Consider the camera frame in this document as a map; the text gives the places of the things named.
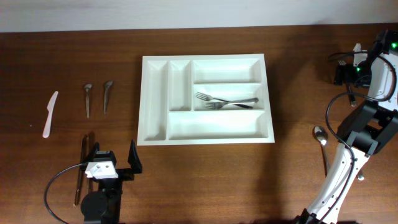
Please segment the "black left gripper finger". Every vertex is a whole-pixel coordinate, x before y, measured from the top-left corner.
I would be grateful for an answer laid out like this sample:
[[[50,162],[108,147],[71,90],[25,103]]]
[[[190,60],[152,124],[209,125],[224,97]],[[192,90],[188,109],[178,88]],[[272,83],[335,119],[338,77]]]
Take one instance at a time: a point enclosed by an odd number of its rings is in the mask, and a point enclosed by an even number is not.
[[[130,144],[127,162],[129,163],[133,173],[135,174],[142,173],[142,164],[137,154],[136,143],[134,142],[134,140],[132,140]]]
[[[100,144],[98,142],[95,142],[94,145],[89,148],[87,155],[84,157],[81,163],[84,164],[84,163],[93,162],[93,159],[96,153],[99,151],[99,149],[100,149]]]

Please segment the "steel table knife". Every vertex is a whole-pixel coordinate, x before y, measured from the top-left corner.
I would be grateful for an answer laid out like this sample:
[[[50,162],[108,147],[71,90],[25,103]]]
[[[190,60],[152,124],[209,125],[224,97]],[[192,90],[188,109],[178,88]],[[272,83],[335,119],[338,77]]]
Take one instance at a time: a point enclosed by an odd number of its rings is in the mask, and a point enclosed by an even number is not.
[[[89,139],[88,135],[85,134],[83,136],[83,139],[81,142],[80,163],[82,163],[86,157],[86,151],[87,151],[86,148],[88,146],[88,139]],[[74,199],[74,204],[73,204],[75,207],[80,202],[80,194],[81,194],[82,184],[83,184],[83,172],[79,169],[77,183],[76,183],[75,199]]]

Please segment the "steel fork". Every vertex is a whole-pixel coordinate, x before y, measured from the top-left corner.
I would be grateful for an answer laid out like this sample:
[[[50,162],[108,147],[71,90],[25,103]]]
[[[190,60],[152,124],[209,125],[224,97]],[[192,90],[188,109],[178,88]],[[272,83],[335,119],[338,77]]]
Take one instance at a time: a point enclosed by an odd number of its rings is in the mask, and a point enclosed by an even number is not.
[[[235,105],[244,109],[251,109],[252,106],[248,106],[248,104],[257,103],[258,101],[259,101],[258,98],[250,98],[250,99],[235,100],[235,101],[208,102],[205,103],[205,108],[211,110],[220,110],[226,105]]]
[[[339,60],[338,63],[340,65],[346,65],[346,62],[344,60]],[[352,89],[351,89],[351,85],[349,83],[346,83],[346,90],[349,93],[353,92]],[[357,106],[357,102],[356,102],[356,99],[355,99],[354,95],[348,95],[348,98],[349,98],[350,105],[352,107]]]
[[[221,101],[221,102],[227,102],[227,100],[222,100],[221,98],[214,98],[211,95],[207,95],[205,93],[200,93],[200,92],[195,93],[195,97],[200,100],[203,100],[203,101],[217,100],[217,101]],[[245,108],[245,109],[253,109],[252,106],[248,106],[248,105],[237,104],[237,106],[240,108]]]

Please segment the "steel tablespoon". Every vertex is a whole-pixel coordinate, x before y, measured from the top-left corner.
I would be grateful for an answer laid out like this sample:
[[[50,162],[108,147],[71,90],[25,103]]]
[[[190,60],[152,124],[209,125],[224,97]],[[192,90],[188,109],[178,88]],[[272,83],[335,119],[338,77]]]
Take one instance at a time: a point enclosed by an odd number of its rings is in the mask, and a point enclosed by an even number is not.
[[[357,174],[357,179],[360,180],[360,181],[364,180],[364,174],[363,174],[363,171],[362,171],[362,170],[360,170],[360,171],[358,172],[358,174]]]
[[[329,163],[328,156],[327,156],[327,153],[325,150],[325,146],[328,141],[328,134],[323,127],[315,126],[313,129],[313,136],[320,143],[320,147],[322,150],[322,156],[323,156],[325,175],[327,175],[330,170],[330,163]]]

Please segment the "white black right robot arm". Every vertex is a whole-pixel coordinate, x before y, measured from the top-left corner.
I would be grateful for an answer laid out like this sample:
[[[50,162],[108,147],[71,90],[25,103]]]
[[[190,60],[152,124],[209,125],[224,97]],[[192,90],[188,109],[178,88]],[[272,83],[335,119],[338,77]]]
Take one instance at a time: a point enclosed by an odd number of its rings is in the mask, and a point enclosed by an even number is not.
[[[397,32],[382,30],[372,46],[356,44],[329,61],[352,57],[336,68],[335,85],[366,88],[364,101],[331,134],[338,140],[336,156],[316,199],[294,223],[337,223],[341,205],[354,179],[369,158],[397,134]]]

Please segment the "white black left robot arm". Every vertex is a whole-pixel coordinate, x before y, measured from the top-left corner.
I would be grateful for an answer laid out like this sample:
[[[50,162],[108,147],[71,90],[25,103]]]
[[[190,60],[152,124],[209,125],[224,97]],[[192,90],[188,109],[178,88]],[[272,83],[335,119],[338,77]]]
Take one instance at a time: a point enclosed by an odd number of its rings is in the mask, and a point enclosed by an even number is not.
[[[86,177],[98,184],[98,189],[88,193],[80,205],[85,223],[119,222],[123,183],[133,181],[136,174],[142,173],[134,141],[131,141],[127,162],[129,168],[116,168],[114,152],[100,151],[98,143],[84,158],[82,169]]]

